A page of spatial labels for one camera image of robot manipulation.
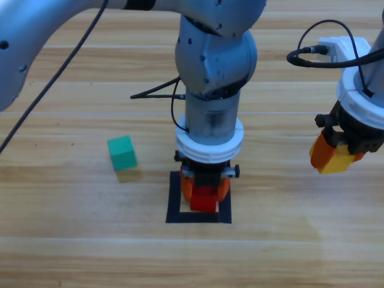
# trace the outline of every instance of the table surface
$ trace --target table surface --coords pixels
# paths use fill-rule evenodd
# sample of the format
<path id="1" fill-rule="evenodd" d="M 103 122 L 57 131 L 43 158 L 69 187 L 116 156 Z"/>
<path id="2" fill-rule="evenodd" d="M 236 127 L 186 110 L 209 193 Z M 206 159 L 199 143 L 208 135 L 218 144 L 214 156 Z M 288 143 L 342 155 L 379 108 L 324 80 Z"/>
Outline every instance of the table surface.
<path id="1" fill-rule="evenodd" d="M 0 156 L 0 286 L 384 287 L 384 149 L 320 176 L 308 155 L 320 133 L 314 117 L 332 109 L 341 73 L 285 60 L 327 18 L 372 43 L 382 9 L 382 0 L 268 1 L 239 106 L 245 142 L 233 161 L 242 175 L 232 182 L 232 225 L 165 223 L 169 172 L 179 168 L 170 101 L 129 99 L 177 76 L 179 16 L 106 11 Z M 2 138 L 96 12 L 48 41 L 0 114 Z M 340 35 L 326 24 L 304 44 Z M 178 116 L 183 109 L 178 101 Z M 116 175 L 107 140 L 124 135 L 139 167 Z"/>

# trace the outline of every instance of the black cable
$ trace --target black cable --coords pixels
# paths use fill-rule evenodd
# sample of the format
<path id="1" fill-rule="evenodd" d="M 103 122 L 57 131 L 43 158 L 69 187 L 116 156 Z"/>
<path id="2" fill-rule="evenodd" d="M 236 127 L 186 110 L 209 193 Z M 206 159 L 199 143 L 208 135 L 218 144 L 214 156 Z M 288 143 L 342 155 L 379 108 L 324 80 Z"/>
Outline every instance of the black cable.
<path id="1" fill-rule="evenodd" d="M 373 53 L 367 54 L 360 57 L 359 59 L 344 61 L 344 62 L 335 62 L 335 63 L 322 63 L 322 62 L 311 62 L 304 60 L 300 57 L 296 57 L 298 51 L 292 51 L 287 55 L 287 60 L 294 66 L 307 67 L 307 68 L 327 68 L 327 69 L 336 69 L 336 68 L 349 68 L 355 67 L 358 65 L 367 65 L 384 59 L 384 49 L 380 49 Z"/>
<path id="2" fill-rule="evenodd" d="M 157 86 L 157 87 L 152 88 L 152 89 L 150 89 L 150 90 L 147 90 L 147 91 L 138 93 L 138 94 L 136 94 L 136 95 L 132 95 L 130 98 L 131 98 L 131 99 L 141 99 L 141 98 L 145 98 L 145 96 L 147 96 L 148 94 L 153 93 L 153 92 L 157 92 L 157 91 L 159 91 L 159 90 L 161 90 L 161 89 L 163 89 L 163 88 L 166 88 L 166 87 L 168 87 L 168 86 L 170 86 L 170 85 L 172 85 L 172 84 L 175 84 L 175 83 L 179 82 L 180 80 L 181 80 L 181 78 L 180 78 L 180 76 L 179 76 L 179 77 L 174 78 L 173 80 L 171 80 L 171 81 L 169 81 L 169 82 L 167 82 L 167 83 L 164 83 L 164 84 L 162 84 L 162 85 L 160 85 L 160 86 Z"/>
<path id="3" fill-rule="evenodd" d="M 173 96 L 173 95 L 143 95 L 143 96 L 136 97 L 134 99 L 152 99 L 152 98 L 157 98 L 157 99 L 174 98 L 174 99 L 178 99 L 178 100 L 185 100 L 185 94 L 176 94 L 175 96 Z"/>
<path id="4" fill-rule="evenodd" d="M 313 29 L 315 28 L 316 26 L 320 25 L 320 24 L 323 24 L 323 23 L 336 23 L 336 24 L 339 24 L 340 26 L 342 26 L 348 33 L 349 37 L 350 37 L 350 40 L 352 42 L 352 46 L 353 46 L 353 51 L 355 53 L 355 56 L 356 56 L 356 59 L 359 59 L 359 53 L 358 53 L 358 50 L 356 48 L 356 43 L 355 43 L 355 39 L 352 35 L 352 32 L 350 31 L 350 29 L 347 27 L 347 25 L 345 25 L 343 22 L 341 21 L 338 21 L 338 20 L 332 20 L 332 19 L 328 19 L 328 20 L 323 20 L 323 21 L 319 21 L 317 23 L 315 23 L 314 25 L 312 25 L 311 27 L 308 28 L 308 30 L 306 30 L 306 32 L 303 34 L 303 36 L 301 37 L 300 39 L 300 42 L 298 44 L 298 50 L 300 49 L 301 47 L 301 43 L 303 42 L 305 36 L 307 36 L 307 34 Z M 359 67 L 359 74 L 360 74 L 360 78 L 361 78 L 361 83 L 362 83 L 362 86 L 363 86 L 363 89 L 365 91 L 367 91 L 367 84 L 365 83 L 365 79 L 364 79 L 364 75 L 362 73 L 362 68 L 361 68 L 361 65 L 358 65 Z"/>
<path id="5" fill-rule="evenodd" d="M 373 93 L 371 91 L 368 90 L 367 88 L 367 84 L 365 82 L 365 79 L 364 79 L 364 75 L 363 75 L 363 72 L 362 72 L 362 68 L 361 68 L 361 64 L 359 62 L 359 55 L 358 55 L 358 51 L 357 51 L 357 48 L 356 48 L 356 43 L 355 43 L 355 39 L 352 35 L 352 32 L 350 31 L 350 29 L 343 23 L 343 22 L 340 22 L 340 21 L 337 21 L 337 20 L 332 20 L 332 19 L 328 19 L 328 20 L 323 20 L 323 21 L 319 21 L 317 23 L 315 23 L 314 25 L 312 25 L 311 27 L 309 27 L 306 32 L 303 34 L 303 36 L 301 37 L 300 39 L 300 42 L 298 44 L 298 49 L 295 52 L 293 53 L 290 53 L 287 57 L 287 60 L 288 62 L 290 62 L 291 64 L 293 65 L 296 65 L 296 66 L 301 66 L 301 65 L 298 65 L 298 64 L 302 64 L 304 65 L 304 63 L 302 61 L 298 61 L 297 59 L 293 60 L 294 57 L 296 58 L 299 58 L 298 55 L 299 55 L 299 51 L 300 51 L 300 47 L 301 47 L 301 44 L 305 38 L 305 36 L 307 36 L 307 34 L 313 29 L 315 28 L 316 26 L 320 25 L 320 24 L 323 24 L 323 23 L 336 23 L 336 24 L 339 24 L 341 25 L 348 33 L 350 39 L 351 39 L 351 42 L 352 42 L 352 46 L 353 46 L 353 51 L 355 53 L 355 56 L 356 56 L 356 65 L 354 66 L 358 66 L 359 68 L 359 74 L 360 74 L 360 78 L 361 78 L 361 83 L 363 85 L 363 92 L 365 92 L 368 96 L 372 96 Z M 339 68 L 337 65 L 330 65 L 330 64 L 334 64 L 334 63 L 326 63 L 328 65 L 316 65 L 315 63 L 311 62 L 311 61 L 305 61 L 305 66 L 302 66 L 302 67 L 310 67 L 310 68 Z"/>
<path id="6" fill-rule="evenodd" d="M 104 0 L 99 12 L 97 13 L 95 19 L 93 20 L 93 22 L 91 23 L 90 27 L 88 28 L 88 30 L 85 32 L 85 35 L 83 36 L 83 38 L 80 40 L 80 42 L 78 43 L 78 45 L 75 47 L 75 49 L 73 50 L 73 52 L 69 55 L 69 57 L 67 58 L 67 60 L 65 60 L 64 64 L 62 65 L 62 67 L 59 69 L 59 71 L 54 75 L 54 77 L 51 79 L 51 81 L 47 84 L 47 86 L 45 86 L 45 88 L 42 90 L 42 92 L 39 94 L 39 96 L 32 102 L 32 104 L 28 107 L 28 109 L 25 111 L 25 113 L 23 114 L 23 116 L 19 119 L 19 121 L 17 122 L 17 124 L 13 127 L 13 129 L 11 130 L 11 132 L 9 133 L 9 135 L 7 136 L 7 138 L 5 138 L 3 144 L 0 146 L 0 153 L 5 149 L 5 147 L 7 147 L 8 143 L 10 142 L 10 140 L 12 139 L 12 137 L 15 135 L 16 131 L 20 128 L 20 126 L 23 124 L 23 122 L 25 121 L 25 119 L 28 117 L 28 115 L 30 114 L 30 112 L 34 109 L 34 107 L 37 105 L 37 103 L 40 102 L 40 100 L 44 97 L 44 95 L 47 93 L 47 91 L 52 87 L 52 85 L 56 82 L 56 80 L 60 77 L 60 75 L 63 73 L 63 71 L 66 69 L 66 67 L 68 66 L 68 64 L 71 62 L 71 60 L 75 57 L 75 55 L 78 53 L 78 51 L 80 50 L 80 48 L 83 46 L 84 42 L 86 41 L 86 39 L 88 38 L 88 36 L 90 35 L 90 33 L 92 32 L 92 30 L 95 28 L 97 22 L 99 21 L 101 15 L 103 14 L 104 10 L 107 8 L 107 5 L 108 5 L 108 1 L 109 0 Z"/>
<path id="7" fill-rule="evenodd" d="M 173 95 L 176 94 L 176 90 L 177 90 L 177 88 L 178 88 L 178 85 L 179 85 L 179 80 L 176 82 L 175 89 L 173 90 Z M 173 123 L 175 123 L 175 125 L 176 125 L 179 129 L 181 129 L 181 130 L 183 130 L 183 131 L 185 131 L 185 132 L 188 133 L 190 130 L 189 130 L 188 128 L 181 127 L 181 126 L 178 124 L 178 122 L 176 121 L 176 119 L 175 119 L 175 114 L 173 113 L 173 102 L 174 102 L 174 101 L 175 101 L 175 98 L 172 97 L 172 101 L 171 101 L 171 103 L 170 103 L 170 114 L 172 115 Z"/>

